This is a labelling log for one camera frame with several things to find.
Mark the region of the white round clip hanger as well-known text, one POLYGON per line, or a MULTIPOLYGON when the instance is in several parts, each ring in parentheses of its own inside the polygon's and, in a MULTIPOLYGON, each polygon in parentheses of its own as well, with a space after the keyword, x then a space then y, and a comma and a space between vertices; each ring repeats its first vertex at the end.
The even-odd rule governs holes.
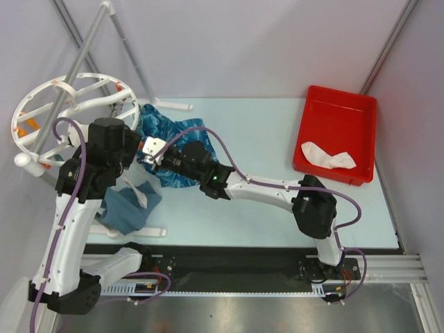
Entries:
MULTIPOLYGON (((64 79, 64 76, 52 79, 58 81, 56 85, 51 84, 52 80, 42 83, 29 92, 16 107, 10 129, 14 143, 20 150, 14 157, 14 163, 18 167, 30 166, 31 160, 59 167, 77 148, 64 143, 59 144, 58 139, 53 137, 48 140, 40 154, 32 153, 37 135, 49 119, 53 105, 50 98, 56 97, 58 92, 67 93, 67 98, 62 104, 61 117, 73 119, 77 124, 89 125, 96 118, 105 117, 108 111, 111 111, 112 118, 121 119, 132 130, 136 129, 139 122, 139 105, 135 93, 126 83, 109 75, 95 73, 79 73, 73 85, 64 83, 64 79), (120 92, 115 87, 117 82, 122 86, 120 92), (27 136, 18 138, 13 128, 30 118, 38 122, 40 129, 29 131, 27 136)), ((67 134, 68 126, 68 123, 60 124, 60 136, 67 134)))

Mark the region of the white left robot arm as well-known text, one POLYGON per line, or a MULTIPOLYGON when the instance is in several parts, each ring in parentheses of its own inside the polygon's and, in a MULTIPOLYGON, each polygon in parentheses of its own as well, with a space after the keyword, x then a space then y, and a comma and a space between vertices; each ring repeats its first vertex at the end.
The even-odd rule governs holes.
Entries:
POLYGON ((59 168, 53 229, 39 271, 29 282, 28 299, 62 315, 88 314, 102 289, 134 273, 149 275, 153 261, 130 244, 92 268, 82 269, 87 237, 105 198, 136 155, 140 134, 123 120, 99 118, 84 135, 70 118, 80 146, 59 168))

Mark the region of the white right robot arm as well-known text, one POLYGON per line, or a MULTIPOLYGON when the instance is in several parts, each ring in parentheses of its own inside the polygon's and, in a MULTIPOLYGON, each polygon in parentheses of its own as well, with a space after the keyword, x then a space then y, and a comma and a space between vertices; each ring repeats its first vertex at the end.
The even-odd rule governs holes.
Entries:
POLYGON ((343 251, 334 238, 337 200, 314 176, 300 182, 241 175, 233 166, 212 158, 202 142, 190 142, 182 149, 149 137, 142 148, 143 161, 155 171, 177 173, 198 183, 213 199, 251 200, 282 208, 293 214, 299 231, 314 240, 321 273, 337 278, 345 270, 343 251))

